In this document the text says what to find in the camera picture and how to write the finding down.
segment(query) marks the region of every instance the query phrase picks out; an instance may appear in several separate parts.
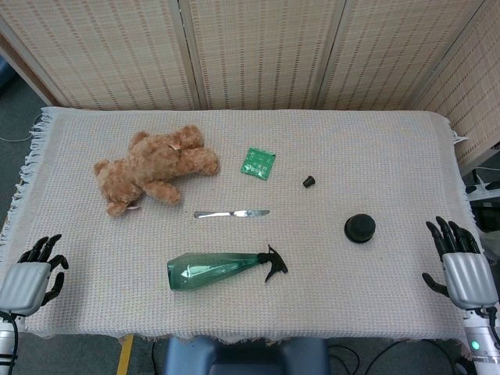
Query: woven room divider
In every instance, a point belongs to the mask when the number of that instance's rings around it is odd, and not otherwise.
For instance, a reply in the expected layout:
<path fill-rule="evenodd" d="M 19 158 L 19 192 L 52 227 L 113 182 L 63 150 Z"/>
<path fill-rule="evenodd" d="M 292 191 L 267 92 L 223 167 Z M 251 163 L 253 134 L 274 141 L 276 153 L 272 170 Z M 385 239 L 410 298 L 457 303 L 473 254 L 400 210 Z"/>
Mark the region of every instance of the woven room divider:
<path fill-rule="evenodd" d="M 1 0 L 0 15 L 2 34 L 61 105 L 199 106 L 175 1 Z"/>
<path fill-rule="evenodd" d="M 466 57 L 499 13 L 495 0 L 0 0 L 0 46 L 47 103 L 75 108 L 435 110 L 471 138 L 463 164 L 500 141 L 498 71 L 483 71 L 496 50 Z M 476 84 L 469 101 L 457 84 Z"/>
<path fill-rule="evenodd" d="M 462 173 L 500 142 L 500 2 L 485 2 L 475 18 L 412 105 L 448 117 L 469 138 L 455 148 Z"/>

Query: black lid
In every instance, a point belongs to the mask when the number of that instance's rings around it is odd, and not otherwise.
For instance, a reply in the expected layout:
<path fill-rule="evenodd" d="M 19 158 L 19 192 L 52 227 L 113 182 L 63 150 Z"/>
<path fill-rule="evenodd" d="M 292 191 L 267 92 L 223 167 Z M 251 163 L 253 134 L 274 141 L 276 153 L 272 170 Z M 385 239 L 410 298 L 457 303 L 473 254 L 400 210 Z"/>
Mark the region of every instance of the black lid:
<path fill-rule="evenodd" d="M 367 242 L 375 233 L 375 221 L 365 213 L 359 213 L 349 218 L 344 225 L 347 238 L 358 244 Z"/>

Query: blue chair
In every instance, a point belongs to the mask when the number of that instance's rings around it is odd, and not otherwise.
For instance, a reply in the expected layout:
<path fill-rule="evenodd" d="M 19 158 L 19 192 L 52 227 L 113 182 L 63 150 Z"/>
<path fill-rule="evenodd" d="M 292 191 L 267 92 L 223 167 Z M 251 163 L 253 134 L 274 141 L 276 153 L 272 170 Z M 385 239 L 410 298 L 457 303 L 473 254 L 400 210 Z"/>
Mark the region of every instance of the blue chair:
<path fill-rule="evenodd" d="M 209 337 L 169 339 L 164 375 L 330 375 L 327 342 L 296 337 L 225 345 Z"/>

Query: robot finger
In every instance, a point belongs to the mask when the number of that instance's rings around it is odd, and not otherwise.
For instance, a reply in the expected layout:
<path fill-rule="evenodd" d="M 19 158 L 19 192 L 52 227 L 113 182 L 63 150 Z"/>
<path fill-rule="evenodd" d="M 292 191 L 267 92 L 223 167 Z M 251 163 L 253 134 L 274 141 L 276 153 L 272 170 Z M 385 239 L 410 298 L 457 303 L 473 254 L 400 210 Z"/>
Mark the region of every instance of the robot finger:
<path fill-rule="evenodd" d="M 70 266 L 68 265 L 68 261 L 66 260 L 64 255 L 56 255 L 54 258 L 50 259 L 48 263 L 50 264 L 50 272 L 52 272 L 52 270 L 55 269 L 59 264 L 65 270 L 70 268 Z"/>
<path fill-rule="evenodd" d="M 55 277 L 54 286 L 50 291 L 45 293 L 44 300 L 42 301 L 41 305 L 45 306 L 47 302 L 50 302 L 52 299 L 57 297 L 61 292 L 61 289 L 63 289 L 63 284 L 64 284 L 64 273 L 59 272 Z"/>
<path fill-rule="evenodd" d="M 439 260 L 443 261 L 443 255 L 447 253 L 446 242 L 441 236 L 441 232 L 434 224 L 432 224 L 430 221 L 427 221 L 425 224 L 432 233 L 432 238 L 434 239 L 434 244 L 436 245 L 437 253 L 439 254 Z"/>
<path fill-rule="evenodd" d="M 453 230 L 453 234 L 455 235 L 456 244 L 459 252 L 472 252 L 472 249 L 469 251 L 469 244 L 466 241 L 466 238 L 462 232 L 462 228 L 460 228 L 456 223 L 452 221 L 449 222 L 450 227 Z"/>
<path fill-rule="evenodd" d="M 40 250 L 44 246 L 45 242 L 47 242 L 48 237 L 40 238 L 36 244 L 34 244 L 33 248 L 30 250 L 30 254 L 28 255 L 27 262 L 37 262 L 38 256 L 40 255 Z"/>
<path fill-rule="evenodd" d="M 425 281 L 425 284 L 432 289 L 433 291 L 439 293 L 440 295 L 444 295 L 445 297 L 450 297 L 450 294 L 448 293 L 448 289 L 446 288 L 445 285 L 443 284 L 438 284 L 432 276 L 429 273 L 422 273 L 422 278 L 423 281 Z"/>
<path fill-rule="evenodd" d="M 43 250 L 41 251 L 40 257 L 38 258 L 38 262 L 47 262 L 48 257 L 52 253 L 52 248 L 54 247 L 55 243 L 59 241 L 59 239 L 62 237 L 61 234 L 56 234 L 53 237 L 50 237 L 45 244 Z"/>
<path fill-rule="evenodd" d="M 24 262 L 26 262 L 28 260 L 28 256 L 30 256 L 30 253 L 31 253 L 31 250 L 28 251 L 28 252 L 23 253 L 17 262 L 18 263 L 24 263 Z"/>
<path fill-rule="evenodd" d="M 474 236 L 472 235 L 472 233 L 470 233 L 467 229 L 462 229 L 462 232 L 464 233 L 464 236 L 467 240 L 467 242 L 469 243 L 469 247 L 470 249 L 472 250 L 471 252 L 475 252 L 476 254 L 480 254 L 480 250 L 479 250 L 479 246 L 477 246 L 477 243 L 476 243 L 476 239 L 474 238 Z"/>
<path fill-rule="evenodd" d="M 436 216 L 436 221 L 443 232 L 448 252 L 457 252 L 455 239 L 453 238 L 452 230 L 450 229 L 448 223 L 446 223 L 446 221 L 440 216 Z"/>

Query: cable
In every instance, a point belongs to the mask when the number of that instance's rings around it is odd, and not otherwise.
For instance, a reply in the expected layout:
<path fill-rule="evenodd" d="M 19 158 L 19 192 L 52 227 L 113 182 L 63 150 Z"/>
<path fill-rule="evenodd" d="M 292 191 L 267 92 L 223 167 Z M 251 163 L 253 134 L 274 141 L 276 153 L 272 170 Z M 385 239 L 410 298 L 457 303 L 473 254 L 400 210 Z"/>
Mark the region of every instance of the cable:
<path fill-rule="evenodd" d="M 345 362 L 342 360 L 341 357 L 337 357 L 336 355 L 333 354 L 330 354 L 330 357 L 335 358 L 338 362 L 342 364 L 342 367 L 344 367 L 344 370 L 347 373 L 347 375 L 352 375 L 351 373 L 349 373 L 349 368 L 347 367 L 347 365 L 345 364 Z"/>
<path fill-rule="evenodd" d="M 328 345 L 328 348 L 342 348 L 345 350 L 349 350 L 352 354 L 354 354 L 356 356 L 356 360 L 358 361 L 356 363 L 356 368 L 354 369 L 354 372 L 351 375 L 355 375 L 358 372 L 359 365 L 361 364 L 361 359 L 359 358 L 359 355 L 355 350 L 348 348 L 347 346 L 344 346 L 344 345 Z"/>
<path fill-rule="evenodd" d="M 497 319 L 497 308 L 494 306 L 488 307 L 486 308 L 486 311 L 488 312 L 490 317 L 491 333 L 493 334 L 493 337 L 495 337 L 497 344 L 500 345 L 500 337 L 498 337 L 497 330 L 495 329 L 495 320 Z"/>
<path fill-rule="evenodd" d="M 34 125 L 37 123 L 37 120 L 41 117 L 41 113 L 35 117 L 35 119 L 33 120 L 33 124 L 31 125 L 31 128 L 33 129 Z M 5 139 L 5 138 L 2 138 L 0 137 L 0 141 L 4 141 L 4 142 L 24 142 L 24 141 L 28 141 L 30 140 L 31 138 L 33 137 L 33 134 L 30 134 L 29 137 L 26 137 L 26 138 L 23 138 L 23 139 Z"/>
<path fill-rule="evenodd" d="M 151 347 L 151 362 L 153 362 L 153 370 L 155 371 L 155 375 L 158 375 L 158 370 L 156 369 L 156 361 L 155 361 L 155 345 L 156 341 L 153 341 L 153 346 Z"/>
<path fill-rule="evenodd" d="M 0 317 L 5 319 L 5 320 L 8 320 L 12 324 L 12 328 L 14 328 L 14 350 L 12 351 L 12 358 L 10 359 L 10 365 L 9 365 L 9 375 L 12 375 L 14 363 L 15 363 L 16 357 L 17 357 L 17 345 L 19 343 L 19 333 L 17 332 L 16 319 L 14 319 L 7 312 L 3 312 L 3 311 L 0 311 Z"/>
<path fill-rule="evenodd" d="M 398 344 L 401 344 L 402 342 L 406 342 L 408 341 L 408 339 L 406 340 L 403 340 L 403 341 L 397 341 L 389 346 L 387 346 L 382 352 L 380 352 L 376 357 L 375 359 L 368 365 L 368 368 L 366 369 L 366 372 L 365 372 L 365 375 L 368 374 L 368 371 L 370 371 L 370 368 L 371 366 L 373 366 L 373 364 L 385 353 L 387 352 L 390 348 L 398 345 Z M 450 367 L 452 369 L 452 375 L 455 375 L 455 367 L 453 366 L 453 361 L 452 359 L 450 358 L 450 356 L 448 355 L 448 353 L 441 347 L 439 346 L 438 344 L 436 344 L 434 341 L 432 340 L 422 340 L 422 341 L 426 341 L 432 345 L 434 345 L 436 348 L 438 348 L 445 356 L 446 356 L 446 359 L 448 360 L 449 364 L 450 364 Z"/>
<path fill-rule="evenodd" d="M 452 361 L 452 358 L 449 356 L 449 354 L 441 346 L 439 346 L 436 342 L 434 342 L 432 340 L 424 339 L 422 341 L 426 341 L 429 344 L 432 344 L 436 348 L 438 348 L 439 350 L 441 350 L 441 353 L 443 353 L 446 356 L 446 359 L 448 360 L 448 363 L 450 364 L 450 367 L 452 368 L 452 374 L 455 374 L 455 366 L 453 366 L 453 361 Z"/>
<path fill-rule="evenodd" d="M 406 342 L 408 341 L 408 339 L 406 340 L 403 340 L 403 341 L 396 341 L 392 344 L 390 344 L 389 346 L 387 346 L 382 352 L 378 353 L 378 355 L 373 359 L 373 361 L 368 365 L 368 368 L 366 369 L 365 371 L 365 375 L 368 374 L 368 372 L 370 371 L 370 369 L 372 368 L 373 364 L 377 361 L 377 359 L 379 359 L 384 353 L 388 352 L 389 349 L 395 347 L 396 345 L 399 345 L 401 344 L 402 342 Z"/>
<path fill-rule="evenodd" d="M 477 166 L 474 169 L 476 169 L 476 170 L 496 170 L 497 172 L 500 172 L 500 169 L 498 169 L 498 168 L 487 168 L 486 166 Z"/>

